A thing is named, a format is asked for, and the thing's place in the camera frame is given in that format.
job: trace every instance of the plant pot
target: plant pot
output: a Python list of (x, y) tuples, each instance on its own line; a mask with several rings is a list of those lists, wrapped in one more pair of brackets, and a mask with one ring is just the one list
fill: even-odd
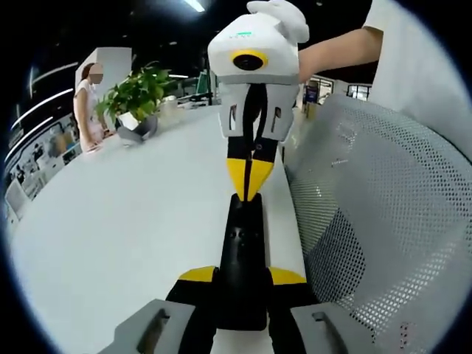
[(126, 127), (119, 127), (118, 136), (124, 141), (125, 145), (141, 144), (146, 139), (156, 135), (157, 116), (152, 114), (140, 122), (133, 130)]

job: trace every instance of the white sleeve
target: white sleeve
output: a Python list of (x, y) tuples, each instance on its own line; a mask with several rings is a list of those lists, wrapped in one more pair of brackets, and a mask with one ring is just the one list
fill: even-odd
[(391, 0), (372, 0), (363, 27), (372, 27), (384, 31), (391, 14), (389, 1)]

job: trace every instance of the white desk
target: white desk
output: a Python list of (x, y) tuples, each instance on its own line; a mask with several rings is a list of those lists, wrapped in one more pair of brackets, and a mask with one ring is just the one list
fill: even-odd
[[(219, 265), (233, 193), (216, 107), (188, 112), (144, 146), (114, 136), (78, 156), (29, 206), (12, 241), (41, 326), (64, 353), (100, 351), (182, 273)], [(261, 193), (271, 264), (305, 275), (280, 158)], [(272, 353), (270, 343), (261, 333), (217, 333), (213, 353)]]

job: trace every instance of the white robot head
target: white robot head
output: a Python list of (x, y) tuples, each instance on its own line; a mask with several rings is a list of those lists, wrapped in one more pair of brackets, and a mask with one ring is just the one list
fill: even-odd
[(305, 17), (291, 3), (251, 1), (247, 7), (250, 14), (236, 18), (208, 46), (210, 68), (225, 86), (221, 130), (241, 201), (256, 195), (272, 171), (278, 142), (290, 130), (299, 90), (297, 44), (309, 39)]

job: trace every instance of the yellow camera ring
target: yellow camera ring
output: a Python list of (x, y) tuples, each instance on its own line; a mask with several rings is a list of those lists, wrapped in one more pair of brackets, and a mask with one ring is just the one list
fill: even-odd
[(263, 68), (268, 63), (267, 56), (253, 49), (237, 50), (231, 54), (233, 64), (246, 72)]

